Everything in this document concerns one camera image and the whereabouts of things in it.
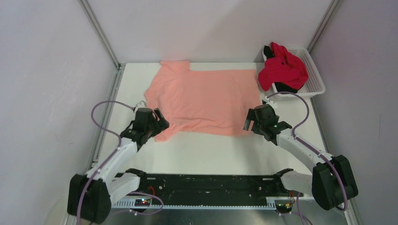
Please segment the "salmon pink t-shirt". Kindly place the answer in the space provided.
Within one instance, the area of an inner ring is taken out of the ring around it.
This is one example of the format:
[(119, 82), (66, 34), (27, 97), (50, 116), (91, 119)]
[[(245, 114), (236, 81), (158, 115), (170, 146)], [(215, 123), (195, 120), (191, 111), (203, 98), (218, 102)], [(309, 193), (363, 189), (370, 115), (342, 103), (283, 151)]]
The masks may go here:
[(256, 69), (197, 71), (189, 61), (162, 61), (145, 98), (169, 122), (157, 142), (178, 132), (247, 135), (248, 110), (260, 105)]

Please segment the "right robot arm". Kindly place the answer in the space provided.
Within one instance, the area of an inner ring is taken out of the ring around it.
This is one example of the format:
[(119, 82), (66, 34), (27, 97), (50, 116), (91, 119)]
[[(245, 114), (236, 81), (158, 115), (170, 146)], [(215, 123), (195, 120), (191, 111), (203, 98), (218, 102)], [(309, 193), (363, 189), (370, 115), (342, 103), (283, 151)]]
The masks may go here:
[(264, 104), (249, 109), (244, 130), (251, 130), (288, 151), (310, 170), (311, 174), (291, 170), (281, 175), (272, 184), (277, 195), (298, 191), (311, 195), (321, 208), (330, 210), (359, 194), (349, 160), (321, 151), (294, 134), (292, 126), (280, 121), (272, 106)]

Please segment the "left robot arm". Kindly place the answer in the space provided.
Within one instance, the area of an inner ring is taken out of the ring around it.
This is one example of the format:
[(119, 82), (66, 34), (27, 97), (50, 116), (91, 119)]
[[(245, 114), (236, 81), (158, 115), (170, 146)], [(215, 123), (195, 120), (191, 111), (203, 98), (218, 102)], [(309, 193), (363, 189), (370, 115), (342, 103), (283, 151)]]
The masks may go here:
[(135, 119), (117, 135), (115, 150), (85, 174), (71, 178), (67, 213), (101, 224), (112, 206), (127, 194), (143, 195), (148, 189), (145, 179), (133, 172), (125, 172), (120, 178), (116, 175), (149, 139), (168, 128), (169, 123), (158, 108), (138, 108)]

